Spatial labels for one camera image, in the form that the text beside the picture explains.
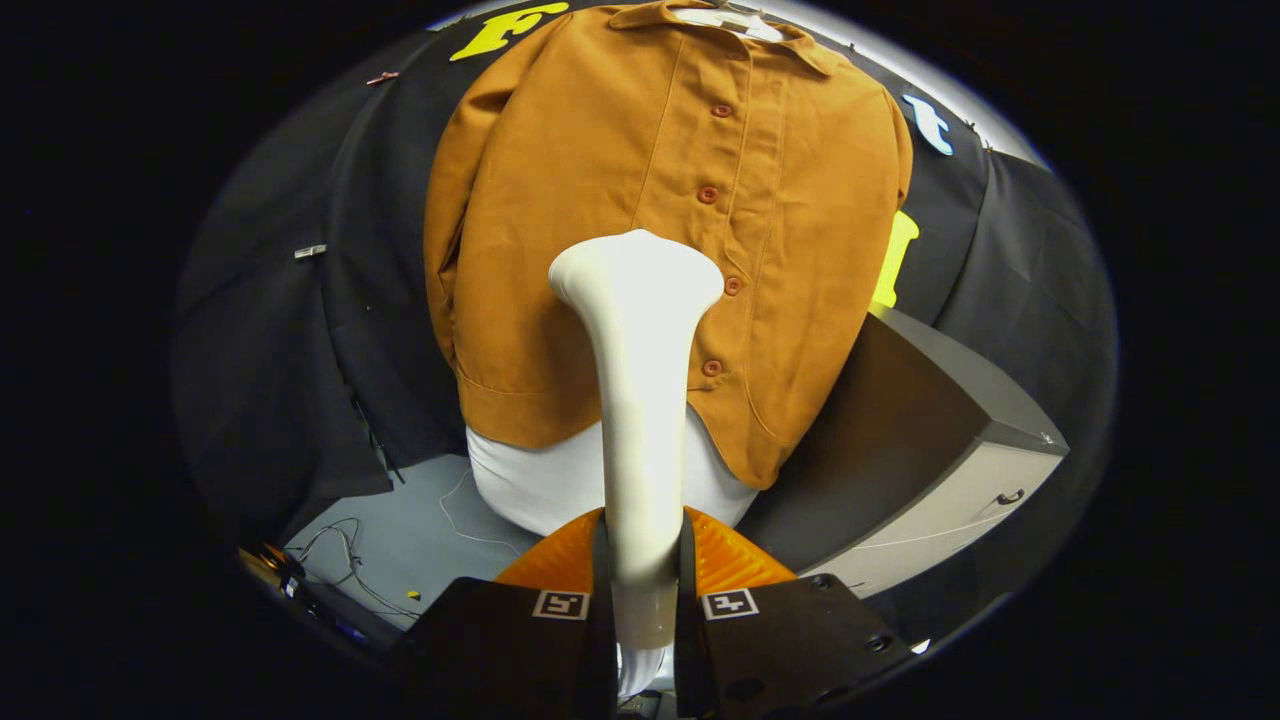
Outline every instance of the white cable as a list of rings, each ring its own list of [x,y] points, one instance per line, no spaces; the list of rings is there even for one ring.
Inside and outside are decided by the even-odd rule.
[[[492,542],[492,543],[497,543],[497,544],[504,544],[508,548],[511,548],[511,551],[513,553],[516,553],[516,557],[520,557],[520,551],[516,550],[511,543],[503,542],[503,541],[490,541],[490,539],[484,539],[484,538],[477,538],[477,537],[467,536],[467,534],[460,533],[458,532],[458,527],[453,524],[453,516],[449,515],[448,507],[444,506],[444,500],[448,498],[451,495],[458,492],[458,488],[462,487],[462,480],[465,480],[467,478],[467,473],[470,473],[470,471],[471,471],[471,468],[467,468],[466,470],[463,470],[462,475],[458,478],[458,484],[453,486],[453,489],[451,489],[448,493],[444,495],[444,497],[440,498],[440,510],[444,511],[444,516],[449,520],[449,527],[453,528],[453,532],[456,534],[458,534],[461,537],[465,537],[467,539],[474,539],[474,541],[477,541],[477,542]]]

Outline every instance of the gray floor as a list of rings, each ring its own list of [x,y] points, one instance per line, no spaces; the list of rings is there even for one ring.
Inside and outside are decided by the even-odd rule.
[[[468,577],[490,580],[502,573],[517,553],[534,546],[540,536],[502,519],[485,505],[476,491],[470,464],[460,455],[447,455],[401,470],[404,484],[393,478],[394,489],[370,497],[348,497],[333,505],[289,542],[288,547],[305,547],[325,525],[344,518],[360,520],[360,534],[352,553],[362,560],[357,565],[360,579],[392,603],[413,612],[422,612],[444,592],[454,578]],[[457,532],[440,510],[444,501]],[[356,523],[338,523],[351,537]],[[480,542],[462,537],[502,541]],[[289,555],[298,557],[298,550]],[[335,532],[321,536],[303,562],[308,575],[333,582],[347,574],[347,553],[342,537]],[[407,630],[413,618],[396,615],[361,588],[355,578],[338,585],[347,596],[396,626]],[[421,600],[408,593],[421,593]]]

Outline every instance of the shirt placket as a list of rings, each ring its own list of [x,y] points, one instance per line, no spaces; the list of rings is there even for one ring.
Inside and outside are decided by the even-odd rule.
[[[703,252],[724,275],[723,295],[699,325],[692,346],[694,377],[691,387],[713,389],[742,366],[742,341],[746,337],[749,299],[746,261],[751,252],[730,232],[732,217],[749,187],[741,184],[744,150],[750,132],[753,83],[758,73],[753,58],[736,37],[714,42],[707,38],[698,45],[700,53],[691,61],[700,63],[699,82],[690,85],[689,102],[700,104],[709,122],[699,127],[699,142],[708,150],[700,165],[689,168],[690,181],[698,187],[698,208],[703,215]]]

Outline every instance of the yellow letter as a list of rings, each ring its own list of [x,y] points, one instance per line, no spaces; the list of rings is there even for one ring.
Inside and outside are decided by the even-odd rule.
[[[524,10],[516,10],[515,13],[489,18],[484,22],[484,27],[480,28],[480,32],[476,33],[471,42],[462,50],[454,53],[453,56],[449,58],[449,61],[452,63],[453,60],[470,58],[472,55],[483,55],[499,47],[504,47],[507,45],[507,38],[504,36],[508,32],[511,35],[524,35],[532,29],[534,26],[543,19],[543,13],[563,13],[567,9],[568,3],[552,3],[550,5],[525,8]]]
[[[908,243],[918,237],[920,237],[920,227],[906,213],[899,210],[893,215],[893,229],[888,234],[888,250],[884,252],[884,264],[881,266],[876,295],[872,296],[873,301],[886,307],[892,307],[897,302],[893,283],[897,282],[897,272],[902,269],[902,258],[906,256]]]

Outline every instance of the screw hole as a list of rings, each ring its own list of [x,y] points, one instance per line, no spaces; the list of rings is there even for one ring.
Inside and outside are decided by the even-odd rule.
[[[884,652],[886,650],[888,650],[891,642],[892,638],[890,638],[888,635],[872,635],[867,641],[867,644],[863,647],[865,647],[870,652]]]

